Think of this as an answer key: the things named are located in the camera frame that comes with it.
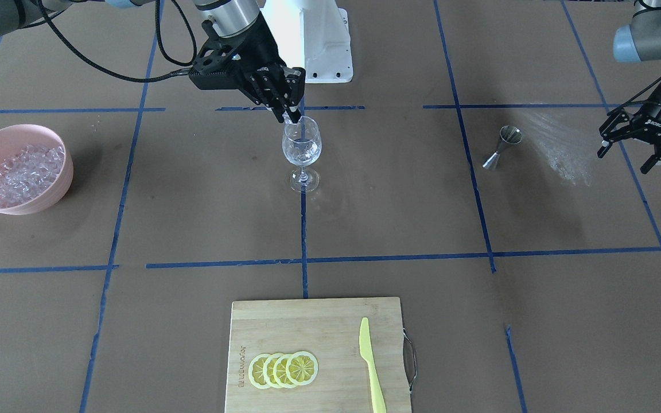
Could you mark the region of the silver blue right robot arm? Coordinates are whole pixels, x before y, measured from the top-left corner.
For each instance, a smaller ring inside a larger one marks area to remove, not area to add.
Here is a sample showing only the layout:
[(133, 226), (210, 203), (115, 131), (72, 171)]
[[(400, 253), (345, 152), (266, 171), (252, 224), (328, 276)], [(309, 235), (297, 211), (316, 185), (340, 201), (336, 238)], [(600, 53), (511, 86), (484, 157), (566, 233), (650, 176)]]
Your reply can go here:
[[(161, 76), (131, 77), (95, 63), (66, 38), (59, 27), (62, 15), (94, 17), (110, 5), (121, 10), (153, 7), (152, 31), (162, 57), (176, 66)], [(154, 83), (187, 77), (202, 91), (239, 91), (258, 106), (266, 107), (280, 123), (301, 120), (305, 69), (289, 67), (279, 54), (275, 37), (255, 1), (195, 1), (202, 17), (205, 42), (199, 45), (179, 2), (173, 2), (187, 28), (191, 58), (177, 60), (162, 40), (162, 1), (0, 1), (0, 37), (45, 25), (79, 60), (113, 78), (134, 83)]]

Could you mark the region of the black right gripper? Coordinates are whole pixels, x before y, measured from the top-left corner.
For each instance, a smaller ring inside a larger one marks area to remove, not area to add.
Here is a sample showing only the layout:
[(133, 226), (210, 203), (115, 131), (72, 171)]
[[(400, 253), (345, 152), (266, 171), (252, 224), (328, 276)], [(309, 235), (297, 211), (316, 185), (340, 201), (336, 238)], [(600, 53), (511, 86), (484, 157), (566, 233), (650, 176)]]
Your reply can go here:
[(288, 67), (282, 60), (262, 13), (246, 30), (232, 37), (217, 33), (217, 18), (205, 20), (201, 26), (208, 39), (188, 73), (198, 89), (236, 89), (255, 105), (269, 108), (279, 123), (285, 122), (287, 113), (296, 123), (301, 120), (305, 70)]

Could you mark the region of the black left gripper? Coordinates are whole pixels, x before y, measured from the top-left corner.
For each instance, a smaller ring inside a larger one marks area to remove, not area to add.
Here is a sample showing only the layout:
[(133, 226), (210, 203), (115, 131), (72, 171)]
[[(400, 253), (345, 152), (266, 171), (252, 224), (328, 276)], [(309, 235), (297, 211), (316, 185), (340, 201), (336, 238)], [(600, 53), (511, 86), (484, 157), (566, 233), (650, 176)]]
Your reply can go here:
[(598, 129), (602, 139), (596, 156), (603, 158), (617, 142), (635, 139), (653, 147), (653, 154), (641, 165), (640, 172), (649, 173), (656, 165), (661, 165), (661, 82), (640, 110), (635, 113), (625, 109), (608, 112), (606, 121)]

